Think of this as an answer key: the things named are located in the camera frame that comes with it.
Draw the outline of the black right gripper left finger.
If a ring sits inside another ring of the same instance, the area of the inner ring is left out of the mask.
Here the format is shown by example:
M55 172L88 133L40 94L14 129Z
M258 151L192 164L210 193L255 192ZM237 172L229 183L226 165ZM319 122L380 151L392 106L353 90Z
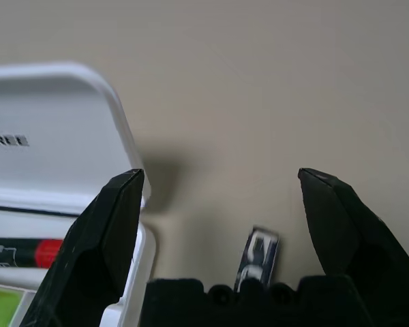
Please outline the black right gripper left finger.
M124 293L132 263L144 172L102 187L68 230L21 326L99 326Z

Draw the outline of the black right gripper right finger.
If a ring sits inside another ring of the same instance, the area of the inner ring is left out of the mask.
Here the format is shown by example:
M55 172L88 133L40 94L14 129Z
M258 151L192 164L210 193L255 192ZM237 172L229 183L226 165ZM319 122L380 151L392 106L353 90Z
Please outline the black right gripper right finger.
M351 278L377 326L409 326L409 256L387 225L336 176L298 172L311 240L326 275Z

